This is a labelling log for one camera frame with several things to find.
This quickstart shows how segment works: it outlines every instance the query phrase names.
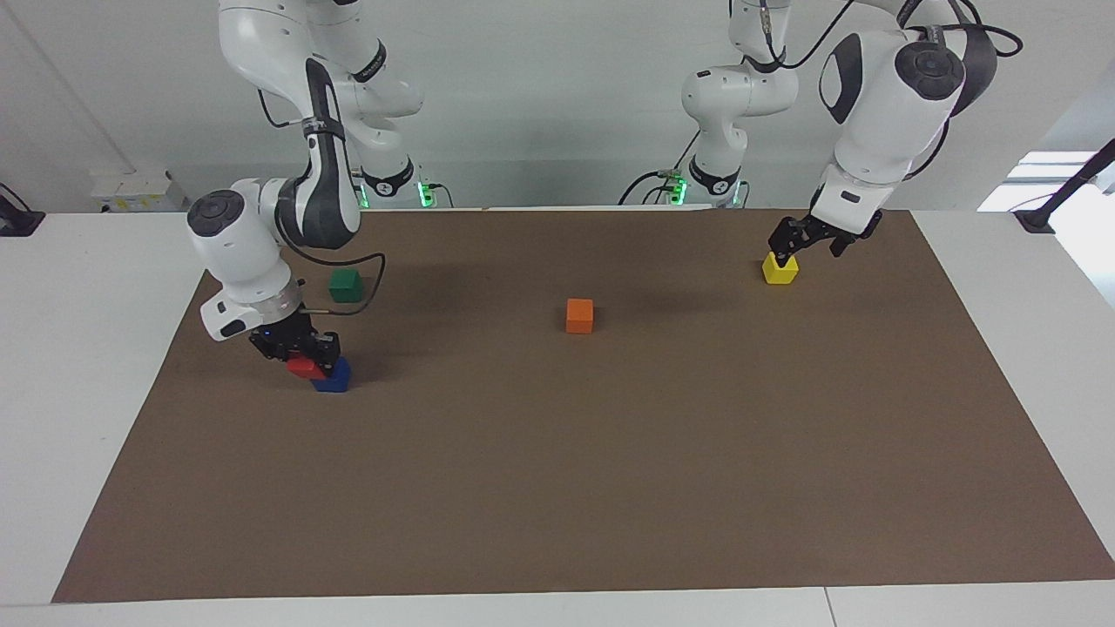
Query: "brown paper mat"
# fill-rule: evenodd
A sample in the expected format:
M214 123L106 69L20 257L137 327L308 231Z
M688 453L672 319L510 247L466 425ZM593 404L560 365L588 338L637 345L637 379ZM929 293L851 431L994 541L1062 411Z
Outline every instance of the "brown paper mat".
M370 215L345 396L204 280L55 600L1115 578L912 218L770 288L780 215Z

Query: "table surface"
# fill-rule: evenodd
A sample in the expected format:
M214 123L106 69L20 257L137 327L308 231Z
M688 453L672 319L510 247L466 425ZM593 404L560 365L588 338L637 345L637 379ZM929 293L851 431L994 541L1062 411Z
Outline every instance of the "table surface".
M1115 310L1010 215L914 212L1108 550ZM816 254L814 263L832 263ZM0 241L0 625L1107 625L1115 582L49 604L203 272L182 214L50 215Z

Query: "black cable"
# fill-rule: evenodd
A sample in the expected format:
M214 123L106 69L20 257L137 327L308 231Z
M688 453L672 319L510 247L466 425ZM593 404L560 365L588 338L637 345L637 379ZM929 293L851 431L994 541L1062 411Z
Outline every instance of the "black cable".
M23 209L26 209L26 210L27 210L28 212L30 212L30 211L31 211L31 206L30 206L30 205L28 205L28 204L27 204L27 201L25 201L25 200L23 200L22 197L20 197L20 195L19 195L19 194L17 194L17 193L14 192L14 190L12 190L11 187L9 187L8 185L4 185L3 183L0 183L0 189L3 189L3 191L8 192L8 194L9 194L9 195L10 195L11 197L13 197L13 199L16 199L17 201L19 201L19 204L23 205Z
M271 110L268 109L268 100L263 97L263 89L256 89L256 91L260 94L260 106L263 107L263 115L268 116L268 122L271 123L271 126L275 128L287 128L288 126L294 124L293 122L284 122L282 124L275 122L274 118L271 117Z
M307 308L310 312L318 316L341 316L341 317L357 316L359 314L363 314L368 309L368 307L371 306L371 301L376 299L376 295L379 293L379 287L384 282L384 274L387 272L386 253L374 252L371 254L361 257L359 259L353 259L350 261L328 261L326 259L318 259L317 257L313 257L312 254L300 249L298 244L291 241L290 235L287 234L287 230L283 229L282 220L279 219L279 212L275 212L275 230L279 231L279 237L282 239L283 243L287 244L287 248L293 251L294 254L301 257L307 261L310 261L311 263L326 266L327 268L349 268L351 266L357 266L360 263L365 263L367 261L371 261L372 259L379 260L379 274L376 277L376 282L371 287L371 293L368 295L368 298L363 301L363 305L361 305L359 308L352 311L337 311L334 309L320 310L320 309Z
M647 195L646 195L646 196L643 196L643 199L642 199L642 204L647 204L647 201L649 201L649 200L650 200L650 194L653 194L655 192L658 192L658 199L656 199L656 200L655 200L655 204L658 204L658 203L659 203L659 201L660 201L660 200L661 200L661 197L662 197L662 193L663 193L663 192L669 192L669 191L670 191L670 190L672 190L672 189L673 189L673 187L671 187L671 186L669 186L669 185L662 185L661 187L655 187L653 190L651 190L651 191L647 192Z
M653 179L656 176L661 177L661 174L659 174L658 171L648 172L648 173L643 174L642 176L636 179L634 183L631 183L631 185L627 189L627 191L623 192L623 195L620 196L620 202L617 203L617 204L621 204L622 205L623 203L626 203L628 196L631 195L631 192L633 192L634 189L638 187L640 183L642 183L643 181L647 181L649 179Z
M1004 52L1002 50L1000 50L998 46L995 47L995 54L996 54L996 56L998 56L1000 58L1004 58L1004 59L1017 56L1026 47L1026 42L1022 41L1022 38L1019 37L1019 36L1017 36L1017 35L1015 35L1014 32L1010 32L1009 30L1007 30L1005 28L1000 28L1000 27L997 27L997 26L990 26L990 25L986 25L986 23L982 23L982 22L979 22L979 23L950 23L950 25L946 25L946 26L943 26L941 28L943 30L964 30L964 31L967 31L967 30L981 30L983 32L990 32L990 33L995 33L995 35L1001 35L1002 37L1006 37L1007 39L1009 39L1015 45L1015 49L1014 50L1009 50L1007 52Z
M769 7L767 7L767 0L760 0L759 3L763 6L764 10L769 10ZM766 37L767 49L770 51L770 58L774 59L774 62L777 64L778 67L783 69L797 69L804 66L809 61L809 59L813 58L813 55L817 54L817 50L821 49L821 45L825 42L825 39L828 39L828 36L832 35L833 30L836 28L836 25L838 25L841 20L844 19L844 16L847 15L849 9L851 9L852 4L854 3L855 0L847 0L847 2L844 3L844 8L841 9L840 12L836 13L836 17L833 18L833 21L828 23L828 28L826 28L825 31L821 35L821 38L817 39L817 42L814 44L813 48L808 51L808 54L806 54L805 57L803 57L802 60L797 61L796 64L787 64L786 61L782 60L782 57L774 51L774 39L769 35L767 35Z
M363 305L353 309L352 311L338 311L336 309L329 309L323 314L319 314L320 316L338 316L341 318L347 318L352 316L359 316L360 314L363 314L365 311L368 310L368 307L371 306L371 301L376 300L376 295L379 293L379 287L384 284L384 274L387 272L387 255L381 252L377 252L372 257L379 258L379 274L376 276L376 282L372 283L371 292L368 295L368 298L365 299Z
M969 11L971 11L972 19L976 20L976 23L983 23L983 18L979 16L979 9L976 8L976 3L972 2L972 0L960 0L960 1L963 2L964 7L968 7Z
M1015 206L1008 209L1007 213L1014 213L1014 212L1018 211L1019 209L1022 209L1024 206L1030 204L1031 202L1044 201L1044 200L1046 200L1048 197L1053 197L1053 195L1056 194L1056 193L1057 192L1053 192L1051 194L1046 194L1044 196L1038 196L1036 199L1030 199L1028 201L1022 201L1022 202L1016 204Z
M747 209L747 201L752 197L752 184L747 181L741 181L740 185L747 185L747 193L744 194L744 202L739 204L739 209Z
M932 165L934 161L937 161L937 156L941 154L941 148L944 147L944 142L949 138L949 125L951 124L951 122L952 122L951 119L947 120L944 123L944 126L941 127L941 138L937 141L937 147L933 148L932 154L929 155L929 158L925 160L925 163L921 164L918 167L918 170L914 170L910 174L906 174L905 177L902 179L902 181L910 181L917 177L922 172L929 170L929 166Z
M449 209L457 209L457 205L453 202L453 192L450 192L448 187L446 187L442 183L430 183L429 184L429 189L430 190L445 190L445 195L449 196Z
M697 129L697 133L694 134L694 138L689 139L689 145L686 146L686 149L681 152L681 156L678 157L678 163L673 164L673 170L680 170L681 168L681 163L686 161L686 155L688 155L689 151L692 149L694 144L697 143L697 138L698 137L700 137L700 129L699 128ZM659 192L658 193L658 197L655 199L655 204L658 204L660 202L662 202L662 192Z

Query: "green light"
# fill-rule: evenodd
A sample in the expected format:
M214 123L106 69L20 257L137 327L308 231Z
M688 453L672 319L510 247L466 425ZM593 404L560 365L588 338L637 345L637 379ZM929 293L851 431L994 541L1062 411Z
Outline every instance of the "green light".
M434 191L421 181L418 182L418 197L421 200L423 209L437 206L437 196L434 195Z
M685 179L678 179L677 183L673 185L673 190L670 192L670 204L686 204L686 193L689 191L689 182Z

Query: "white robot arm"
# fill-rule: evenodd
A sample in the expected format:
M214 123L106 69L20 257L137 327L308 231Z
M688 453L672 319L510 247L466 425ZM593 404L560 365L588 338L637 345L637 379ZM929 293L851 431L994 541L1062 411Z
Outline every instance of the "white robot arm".
M828 57L821 98L845 131L809 215L784 220L770 238L783 266L818 241L835 240L840 255L871 237L880 206L914 160L947 132L950 117L983 94L997 69L988 29L957 0L855 1L890 12L901 30L853 33ZM791 0L735 0L731 36L743 65L697 73L686 83L686 110L701 129L690 189L707 193L714 205L727 204L738 185L747 148L741 119L793 105L796 77L784 51L773 55L784 50L789 10Z
M339 249L360 228L350 176L352 142L378 205L418 206L420 175L389 118L413 115L423 93L388 64L368 32L360 0L221 0L221 48L229 64L301 116L309 151L297 179L244 180L194 203L194 248L222 291L202 307L221 341L252 331L269 358L310 357L329 370L340 348L300 312L301 289L279 257L291 247Z
M770 0L773 45L785 45L791 0ZM689 162L690 199L726 206L739 186L747 152L747 117L784 112L797 99L797 73L775 61L766 45L757 0L733 0L729 36L744 60L689 75L682 106L700 126L696 156Z

